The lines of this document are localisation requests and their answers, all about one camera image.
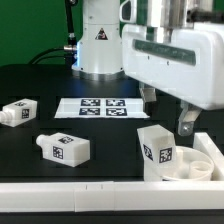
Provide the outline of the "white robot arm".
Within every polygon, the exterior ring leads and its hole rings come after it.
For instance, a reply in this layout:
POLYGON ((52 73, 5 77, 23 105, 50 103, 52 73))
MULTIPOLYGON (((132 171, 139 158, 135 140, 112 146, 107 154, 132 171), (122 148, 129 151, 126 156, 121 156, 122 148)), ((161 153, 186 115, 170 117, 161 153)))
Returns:
POLYGON ((83 0, 72 68, 137 80, 145 111, 158 90, 180 99, 178 133, 187 136, 201 111, 224 109, 224 12, 213 1, 83 0))

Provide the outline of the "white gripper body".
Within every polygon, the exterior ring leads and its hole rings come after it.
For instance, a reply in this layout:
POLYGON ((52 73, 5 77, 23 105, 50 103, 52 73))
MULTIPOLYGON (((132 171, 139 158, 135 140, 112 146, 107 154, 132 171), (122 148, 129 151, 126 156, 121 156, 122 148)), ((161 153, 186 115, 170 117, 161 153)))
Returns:
POLYGON ((175 29, 165 44, 146 34, 144 26, 123 28, 126 75, 202 109, 224 108, 224 25, 175 29))

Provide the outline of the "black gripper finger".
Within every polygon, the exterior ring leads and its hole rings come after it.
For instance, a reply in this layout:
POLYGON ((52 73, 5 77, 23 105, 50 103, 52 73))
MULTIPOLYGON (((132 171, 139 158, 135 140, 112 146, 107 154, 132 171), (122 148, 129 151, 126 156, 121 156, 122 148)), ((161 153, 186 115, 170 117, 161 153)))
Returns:
POLYGON ((189 136, 193 133, 194 122, 202 109, 185 101, 181 102, 180 107, 182 112, 178 119, 178 134, 180 136, 189 136))
POLYGON ((155 88, 147 84, 141 83, 139 85, 139 91, 141 98, 143 100, 143 111, 147 115, 152 115, 157 104, 155 88))

